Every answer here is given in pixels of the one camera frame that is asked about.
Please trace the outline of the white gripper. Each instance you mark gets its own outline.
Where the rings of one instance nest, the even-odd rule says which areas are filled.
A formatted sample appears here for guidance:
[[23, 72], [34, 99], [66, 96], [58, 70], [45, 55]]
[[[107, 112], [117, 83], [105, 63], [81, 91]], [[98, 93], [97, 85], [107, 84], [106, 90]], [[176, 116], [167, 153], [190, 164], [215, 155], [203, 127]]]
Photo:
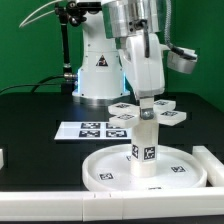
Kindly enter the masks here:
[[129, 36], [119, 50], [122, 67], [137, 99], [140, 99], [140, 116], [154, 118], [153, 96], [165, 88], [162, 53], [156, 34], [149, 35], [149, 57], [145, 56], [144, 35]]

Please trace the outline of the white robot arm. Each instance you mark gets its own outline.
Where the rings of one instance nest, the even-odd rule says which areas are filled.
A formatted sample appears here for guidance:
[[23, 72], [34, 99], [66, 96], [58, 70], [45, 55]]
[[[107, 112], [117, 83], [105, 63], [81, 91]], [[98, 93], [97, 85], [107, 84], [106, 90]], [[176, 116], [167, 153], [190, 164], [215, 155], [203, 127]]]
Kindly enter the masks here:
[[84, 56], [75, 95], [90, 102], [115, 101], [130, 84], [144, 120], [155, 116], [154, 97], [165, 80], [159, 13], [163, 0], [77, 0]]

